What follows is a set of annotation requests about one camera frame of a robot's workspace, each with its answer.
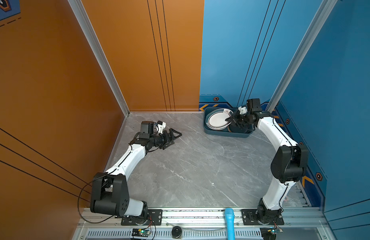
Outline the white plate dark rim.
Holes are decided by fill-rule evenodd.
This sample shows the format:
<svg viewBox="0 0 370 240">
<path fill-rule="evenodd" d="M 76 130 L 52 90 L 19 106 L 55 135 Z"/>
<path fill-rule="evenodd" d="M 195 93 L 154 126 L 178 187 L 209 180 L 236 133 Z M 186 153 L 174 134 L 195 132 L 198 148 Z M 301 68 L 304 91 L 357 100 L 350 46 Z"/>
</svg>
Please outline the white plate dark rim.
<svg viewBox="0 0 370 240">
<path fill-rule="evenodd" d="M 215 131 L 221 131 L 227 128 L 231 122 L 226 119 L 232 117 L 234 112 L 230 109 L 216 109 L 207 114 L 205 119 L 206 126 Z"/>
</svg>

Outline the black plate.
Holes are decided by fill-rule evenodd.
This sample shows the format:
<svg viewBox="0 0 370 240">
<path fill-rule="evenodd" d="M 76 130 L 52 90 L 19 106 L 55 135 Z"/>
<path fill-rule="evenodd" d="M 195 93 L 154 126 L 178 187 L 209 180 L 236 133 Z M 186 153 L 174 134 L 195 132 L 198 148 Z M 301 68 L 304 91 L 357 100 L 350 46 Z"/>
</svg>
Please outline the black plate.
<svg viewBox="0 0 370 240">
<path fill-rule="evenodd" d="M 230 133 L 247 134 L 249 132 L 249 129 L 248 128 L 241 129 L 240 127 L 236 127 L 234 125 L 229 125 L 228 126 L 228 131 Z"/>
</svg>

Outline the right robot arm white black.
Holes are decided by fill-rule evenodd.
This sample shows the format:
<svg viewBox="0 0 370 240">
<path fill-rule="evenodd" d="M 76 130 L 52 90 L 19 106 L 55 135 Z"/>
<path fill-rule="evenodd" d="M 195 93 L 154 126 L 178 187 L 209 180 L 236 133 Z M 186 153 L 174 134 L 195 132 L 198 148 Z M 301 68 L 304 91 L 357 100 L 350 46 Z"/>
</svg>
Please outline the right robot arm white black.
<svg viewBox="0 0 370 240">
<path fill-rule="evenodd" d="M 271 163 L 273 179 L 255 215 L 260 224 L 273 224 L 282 216 L 288 192 L 306 174 L 309 151 L 288 136 L 270 112 L 261 108 L 259 99 L 247 100 L 246 109 L 246 112 L 236 110 L 226 122 L 240 129 L 253 127 L 262 131 L 276 150 Z"/>
</svg>

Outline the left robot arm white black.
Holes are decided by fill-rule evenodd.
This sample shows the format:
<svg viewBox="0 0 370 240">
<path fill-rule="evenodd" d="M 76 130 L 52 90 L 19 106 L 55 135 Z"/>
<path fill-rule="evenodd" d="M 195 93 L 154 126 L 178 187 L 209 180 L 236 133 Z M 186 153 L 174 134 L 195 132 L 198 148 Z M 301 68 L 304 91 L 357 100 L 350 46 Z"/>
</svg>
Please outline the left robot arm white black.
<svg viewBox="0 0 370 240">
<path fill-rule="evenodd" d="M 147 203 L 129 196 L 127 181 L 148 153 L 165 150 L 182 137 L 181 132 L 165 128 L 166 123 L 162 121 L 141 122 L 140 131 L 134 135 L 122 157 L 108 170 L 94 176 L 90 200 L 92 213 L 127 217 L 138 225 L 145 224 L 149 216 Z"/>
</svg>

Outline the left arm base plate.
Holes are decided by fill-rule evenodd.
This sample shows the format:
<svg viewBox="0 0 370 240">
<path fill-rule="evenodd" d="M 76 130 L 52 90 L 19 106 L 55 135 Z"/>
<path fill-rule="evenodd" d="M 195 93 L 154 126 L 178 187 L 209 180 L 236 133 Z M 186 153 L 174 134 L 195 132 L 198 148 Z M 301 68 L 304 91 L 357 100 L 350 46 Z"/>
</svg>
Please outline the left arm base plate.
<svg viewBox="0 0 370 240">
<path fill-rule="evenodd" d="M 148 215 L 146 220 L 139 219 L 138 217 L 122 217 L 122 226 L 148 226 L 151 224 L 150 220 L 156 226 L 161 226 L 162 223 L 162 209 L 148 209 Z"/>
</svg>

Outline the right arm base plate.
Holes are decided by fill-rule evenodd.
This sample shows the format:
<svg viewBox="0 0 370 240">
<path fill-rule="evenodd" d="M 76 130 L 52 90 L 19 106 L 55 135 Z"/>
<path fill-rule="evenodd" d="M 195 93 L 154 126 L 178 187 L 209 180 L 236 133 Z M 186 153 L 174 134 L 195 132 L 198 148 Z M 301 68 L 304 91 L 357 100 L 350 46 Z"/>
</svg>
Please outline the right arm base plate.
<svg viewBox="0 0 370 240">
<path fill-rule="evenodd" d="M 255 210 L 255 209 L 242 209 L 242 219 L 245 226 L 254 225 L 278 225 L 283 226 L 285 224 L 282 209 L 279 210 Z"/>
</svg>

